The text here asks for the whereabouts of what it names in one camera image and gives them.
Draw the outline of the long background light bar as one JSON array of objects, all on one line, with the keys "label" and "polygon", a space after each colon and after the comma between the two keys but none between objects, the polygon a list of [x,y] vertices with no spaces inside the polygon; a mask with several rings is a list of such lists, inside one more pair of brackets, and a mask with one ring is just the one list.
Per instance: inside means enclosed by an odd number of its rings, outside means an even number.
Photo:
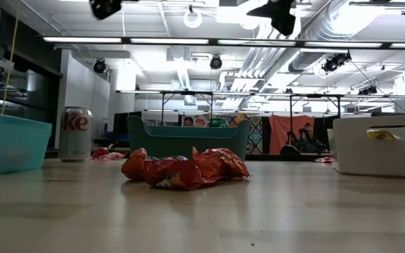
[{"label": "long background light bar", "polygon": [[[129,94],[160,94],[159,91],[123,91],[116,90],[116,93],[129,93]],[[290,93],[255,93],[255,92],[220,92],[215,91],[214,96],[266,96],[266,97],[289,97]],[[378,99],[405,99],[405,95],[342,95],[342,98],[378,98]]]}]

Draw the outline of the dark green plastic bin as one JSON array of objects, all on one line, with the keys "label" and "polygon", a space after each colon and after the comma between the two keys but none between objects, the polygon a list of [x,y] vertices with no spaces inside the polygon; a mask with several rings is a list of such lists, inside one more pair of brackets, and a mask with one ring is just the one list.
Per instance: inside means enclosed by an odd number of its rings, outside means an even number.
[{"label": "dark green plastic bin", "polygon": [[151,157],[193,156],[193,149],[226,148],[245,159],[251,122],[243,120],[236,127],[184,127],[145,125],[138,116],[127,118],[129,147],[133,153],[141,148]]}]

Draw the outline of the orange hanging cloth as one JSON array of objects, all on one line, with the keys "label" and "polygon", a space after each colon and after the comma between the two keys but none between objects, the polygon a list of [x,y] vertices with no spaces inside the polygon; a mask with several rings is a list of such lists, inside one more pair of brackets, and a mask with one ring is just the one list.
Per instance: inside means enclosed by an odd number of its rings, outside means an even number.
[{"label": "orange hanging cloth", "polygon": [[306,124],[314,125],[314,118],[305,115],[292,118],[272,115],[269,122],[271,127],[269,152],[271,155],[278,155],[288,140],[288,132],[292,130],[298,137],[300,135],[299,130],[304,128]]}]

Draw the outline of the turquoise plastic bin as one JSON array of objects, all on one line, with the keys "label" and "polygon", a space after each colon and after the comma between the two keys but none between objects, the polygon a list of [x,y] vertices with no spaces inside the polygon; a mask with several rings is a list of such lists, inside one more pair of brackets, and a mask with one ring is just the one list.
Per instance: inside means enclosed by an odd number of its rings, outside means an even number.
[{"label": "turquoise plastic bin", "polygon": [[0,174],[40,169],[52,125],[0,114]]}]

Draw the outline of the black overhead light bar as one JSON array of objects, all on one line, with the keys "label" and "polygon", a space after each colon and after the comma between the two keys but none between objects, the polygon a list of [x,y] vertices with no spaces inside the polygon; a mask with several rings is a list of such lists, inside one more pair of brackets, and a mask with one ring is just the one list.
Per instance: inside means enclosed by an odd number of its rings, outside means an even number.
[{"label": "black overhead light bar", "polygon": [[173,37],[44,37],[53,44],[184,45],[256,48],[328,48],[362,50],[405,50],[405,41],[310,41],[290,39],[219,39]]}]

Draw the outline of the yellow candy bag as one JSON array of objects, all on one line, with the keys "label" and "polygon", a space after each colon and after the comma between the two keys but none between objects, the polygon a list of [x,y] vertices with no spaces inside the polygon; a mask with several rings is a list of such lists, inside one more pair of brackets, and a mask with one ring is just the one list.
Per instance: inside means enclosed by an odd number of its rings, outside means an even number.
[{"label": "yellow candy bag", "polygon": [[368,129],[366,132],[367,136],[372,140],[396,140],[397,136],[383,129]]}]

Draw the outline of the orange-red candy bag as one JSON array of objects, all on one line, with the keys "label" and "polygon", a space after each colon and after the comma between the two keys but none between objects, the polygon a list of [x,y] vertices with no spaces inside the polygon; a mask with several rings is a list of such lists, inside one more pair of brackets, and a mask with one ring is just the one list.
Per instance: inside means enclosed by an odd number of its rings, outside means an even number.
[{"label": "orange-red candy bag", "polygon": [[193,160],[205,179],[247,178],[250,176],[247,166],[239,156],[227,148],[207,149],[199,153],[193,147]]}]

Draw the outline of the silver ventilation duct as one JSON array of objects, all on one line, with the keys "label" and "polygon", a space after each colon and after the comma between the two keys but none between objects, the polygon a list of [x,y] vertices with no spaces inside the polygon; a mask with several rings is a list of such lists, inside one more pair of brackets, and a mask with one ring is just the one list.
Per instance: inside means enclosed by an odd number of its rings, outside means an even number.
[{"label": "silver ventilation duct", "polygon": [[[301,40],[350,40],[367,27],[373,17],[360,14],[359,7],[350,6],[351,0],[331,0],[314,20],[298,35]],[[292,55],[290,72],[304,72],[326,53],[306,52],[300,49]]]}]

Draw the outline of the black ceiling track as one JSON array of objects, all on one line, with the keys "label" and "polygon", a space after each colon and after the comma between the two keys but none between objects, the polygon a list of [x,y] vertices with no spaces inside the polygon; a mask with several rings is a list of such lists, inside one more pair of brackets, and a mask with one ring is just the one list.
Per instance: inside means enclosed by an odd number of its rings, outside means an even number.
[{"label": "black ceiling track", "polygon": [[405,15],[405,1],[394,0],[365,0],[365,1],[350,1],[350,6],[372,6],[384,8],[403,8],[401,15]]}]

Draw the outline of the black frame table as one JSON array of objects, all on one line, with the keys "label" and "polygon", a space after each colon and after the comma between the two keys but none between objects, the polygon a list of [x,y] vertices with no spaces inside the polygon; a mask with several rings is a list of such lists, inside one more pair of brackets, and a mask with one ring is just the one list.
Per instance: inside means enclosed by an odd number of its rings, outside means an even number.
[{"label": "black frame table", "polygon": [[341,118],[340,102],[342,95],[339,94],[319,94],[319,93],[291,93],[289,94],[290,101],[290,130],[293,130],[293,98],[326,98],[337,107],[337,118]]},{"label": "black frame table", "polygon": [[159,93],[162,95],[162,105],[161,105],[161,125],[165,125],[164,121],[164,116],[165,116],[165,104],[167,101],[165,100],[165,96],[167,94],[172,94],[173,96],[176,94],[182,95],[182,96],[197,96],[200,95],[202,98],[206,100],[206,102],[210,106],[210,117],[213,118],[213,102],[214,102],[214,92],[213,91],[189,91],[189,90],[183,90],[183,91],[159,91]]}]

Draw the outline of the colourful patterned cloth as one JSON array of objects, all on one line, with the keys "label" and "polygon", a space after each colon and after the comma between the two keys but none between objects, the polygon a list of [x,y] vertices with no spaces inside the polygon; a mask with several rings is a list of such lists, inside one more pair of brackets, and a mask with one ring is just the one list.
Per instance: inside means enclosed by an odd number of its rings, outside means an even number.
[{"label": "colourful patterned cloth", "polygon": [[[207,124],[210,120],[209,114],[201,114],[201,115],[179,115],[179,123],[182,126],[182,119],[184,117],[192,117],[194,124],[193,127],[208,127]],[[246,115],[246,114],[219,114],[214,115],[214,118],[224,118],[229,123],[229,127],[237,127],[238,124],[244,120],[248,120],[251,122],[248,134],[248,142],[247,142],[247,154],[262,154],[263,153],[263,124],[262,118],[253,115]]]}]

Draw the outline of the black computer monitor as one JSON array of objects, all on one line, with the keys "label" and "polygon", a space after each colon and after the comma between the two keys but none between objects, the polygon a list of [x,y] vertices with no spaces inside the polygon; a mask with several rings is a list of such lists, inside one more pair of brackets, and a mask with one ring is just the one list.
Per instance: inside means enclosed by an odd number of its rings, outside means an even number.
[{"label": "black computer monitor", "polygon": [[115,114],[112,140],[117,147],[128,148],[130,146],[128,117],[128,112]]}]

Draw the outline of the black background stand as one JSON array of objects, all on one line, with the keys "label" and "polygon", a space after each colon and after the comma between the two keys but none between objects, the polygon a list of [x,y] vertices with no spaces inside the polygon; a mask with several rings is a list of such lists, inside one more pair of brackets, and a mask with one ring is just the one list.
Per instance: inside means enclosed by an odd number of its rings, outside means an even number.
[{"label": "black background stand", "polygon": [[299,145],[299,138],[296,137],[293,130],[290,130],[290,131],[287,132],[287,141],[286,141],[285,144],[286,145],[291,145],[291,146],[294,146],[294,147]]}]

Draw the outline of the black spot lamp cluster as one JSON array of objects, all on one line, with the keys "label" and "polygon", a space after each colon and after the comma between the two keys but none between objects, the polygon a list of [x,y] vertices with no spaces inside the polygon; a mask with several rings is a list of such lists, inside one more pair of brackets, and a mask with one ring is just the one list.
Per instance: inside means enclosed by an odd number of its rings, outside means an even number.
[{"label": "black spot lamp cluster", "polygon": [[352,59],[350,52],[338,53],[326,59],[321,69],[326,73],[334,72]]}]

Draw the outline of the pink-red candy bag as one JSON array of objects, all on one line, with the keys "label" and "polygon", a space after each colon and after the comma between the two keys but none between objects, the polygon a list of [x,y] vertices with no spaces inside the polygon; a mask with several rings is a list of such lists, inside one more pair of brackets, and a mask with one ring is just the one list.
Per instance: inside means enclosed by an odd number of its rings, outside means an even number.
[{"label": "pink-red candy bag", "polygon": [[93,160],[121,160],[126,157],[126,153],[117,153],[117,152],[112,152],[112,153],[101,153],[97,154],[94,153],[92,155]]}]

